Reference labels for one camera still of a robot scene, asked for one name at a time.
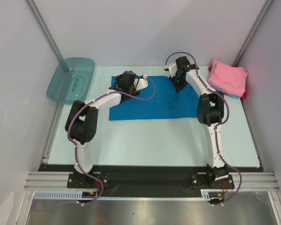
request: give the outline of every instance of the robotic arm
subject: robotic arm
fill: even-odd
[[[224,102],[215,94],[207,81],[202,77],[200,70],[195,64],[190,64],[184,56],[165,66],[170,72],[170,80],[173,82],[176,91],[182,90],[188,83],[194,88],[199,96],[197,117],[200,123],[204,124],[209,152],[207,176],[210,181],[218,181],[228,178],[228,167],[221,159],[223,158],[221,123],[224,117]]]
[[[76,117],[72,124],[72,127],[70,128],[69,134],[70,139],[72,139],[72,141],[77,144],[76,161],[78,162],[79,159],[80,167],[86,173],[88,173],[93,168],[90,151],[88,149],[85,150],[85,147],[96,134],[98,111],[106,110],[115,105],[119,105],[122,102],[130,99],[130,96],[137,96],[140,94],[139,90],[148,86],[146,76],[143,75],[142,77],[139,77],[132,71],[125,71],[123,74],[116,76],[115,79],[116,82],[109,88],[105,95],[102,95],[92,101],[75,101],[67,118],[65,126],[66,131],[68,131],[70,123],[77,115],[77,113],[85,105],[93,102],[91,106],[87,106],[84,110],[82,110],[79,116]],[[83,173],[77,163],[74,167],[78,172]]]

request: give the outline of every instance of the reflective surface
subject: reflective surface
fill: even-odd
[[[37,210],[62,201],[34,200]],[[242,192],[224,207],[195,201],[100,200],[30,210],[27,225],[276,225],[267,192]]]

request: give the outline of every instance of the pink towel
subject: pink towel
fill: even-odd
[[[242,67],[231,67],[214,60],[208,83],[229,95],[241,97],[245,92],[248,73]]]

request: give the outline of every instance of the purple cable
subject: purple cable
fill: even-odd
[[[90,202],[88,202],[88,203],[86,203],[86,204],[84,204],[84,205],[89,205],[89,204],[91,204],[92,202],[94,202],[96,199],[98,199],[98,198],[102,195],[104,187],[103,187],[103,183],[102,183],[97,177],[94,177],[94,176],[89,175],[88,173],[86,173],[86,172],[82,169],[82,167],[80,166],[80,164],[79,164],[79,159],[78,159],[78,146],[77,146],[77,143],[76,143],[75,141],[73,141],[73,140],[70,138],[70,130],[71,130],[71,128],[72,128],[72,125],[73,125],[74,121],[76,120],[76,118],[80,115],[80,113],[81,113],[86,107],[88,107],[89,105],[93,104],[94,102],[96,102],[96,101],[98,101],[98,100],[100,100],[100,99],[102,99],[102,98],[104,98],[105,96],[108,96],[108,95],[112,95],[112,94],[117,94],[117,93],[118,93],[118,94],[122,94],[122,95],[127,95],[127,96],[129,96],[129,97],[131,97],[131,98],[135,98],[135,99],[138,99],[138,100],[147,101],[147,100],[152,99],[152,98],[154,97],[155,93],[156,93],[156,86],[155,86],[154,81],[153,81],[150,77],[148,77],[148,79],[152,82],[152,84],[153,84],[153,86],[154,86],[154,92],[153,92],[153,94],[152,94],[151,97],[148,97],[148,98],[140,98],[140,97],[136,97],[136,96],[133,96],[133,95],[129,95],[129,94],[127,94],[127,93],[125,93],[125,92],[122,92],[122,91],[113,91],[113,92],[105,93],[105,94],[103,94],[103,95],[97,97],[94,101],[91,101],[91,102],[85,104],[85,105],[75,114],[75,116],[74,116],[73,119],[71,120],[70,125],[69,125],[68,130],[67,130],[67,138],[68,138],[68,140],[69,140],[70,142],[72,142],[72,143],[75,145],[75,160],[76,160],[76,163],[77,163],[79,169],[82,171],[83,174],[85,174],[86,176],[88,176],[88,177],[90,177],[90,178],[92,178],[92,179],[94,179],[94,180],[97,180],[97,181],[100,183],[100,186],[101,186],[101,188],[102,188],[100,194],[99,194],[97,197],[95,197],[93,200],[91,200]]]
[[[224,97],[223,97],[222,95],[220,95],[220,94],[219,94],[218,92],[216,92],[216,91],[212,91],[211,89],[209,89],[209,88],[207,87],[207,84],[203,81],[203,79],[202,79],[201,76],[199,75],[197,61],[195,60],[195,58],[193,57],[193,55],[191,55],[190,53],[188,53],[188,52],[175,52],[175,53],[173,53],[173,54],[171,54],[171,55],[168,56],[167,60],[165,61],[165,65],[167,65],[167,62],[168,62],[169,58],[170,58],[172,55],[179,54],[179,53],[181,53],[181,54],[187,54],[187,55],[189,55],[189,56],[192,58],[192,60],[193,60],[194,63],[195,63],[195,69],[196,69],[196,74],[197,74],[197,76],[198,76],[198,79],[201,81],[201,83],[204,85],[204,87],[205,87],[208,91],[210,91],[210,92],[212,92],[212,93],[218,95],[218,96],[224,101],[224,103],[225,103],[225,105],[226,105],[226,107],[227,107],[227,117],[226,117],[226,119],[225,119],[223,122],[218,123],[218,124],[214,127],[214,132],[215,132],[215,143],[216,143],[217,153],[218,153],[218,155],[220,156],[222,162],[223,162],[224,164],[226,164],[228,167],[230,167],[231,169],[235,170],[235,171],[239,174],[239,185],[238,185],[236,191],[234,192],[234,194],[233,194],[229,199],[223,201],[223,203],[225,203],[225,202],[229,201],[230,199],[232,199],[232,198],[239,192],[239,189],[240,189],[240,187],[241,187],[241,185],[242,185],[242,181],[243,181],[243,178],[242,178],[242,175],[241,175],[240,171],[239,171],[238,169],[236,169],[235,167],[229,165],[229,164],[226,162],[226,160],[221,156],[220,147],[219,147],[219,143],[218,143],[218,136],[217,136],[216,128],[217,128],[219,125],[222,125],[222,124],[224,124],[224,123],[226,123],[226,122],[228,121],[229,115],[230,115],[229,106],[228,106],[227,101],[224,99]]]

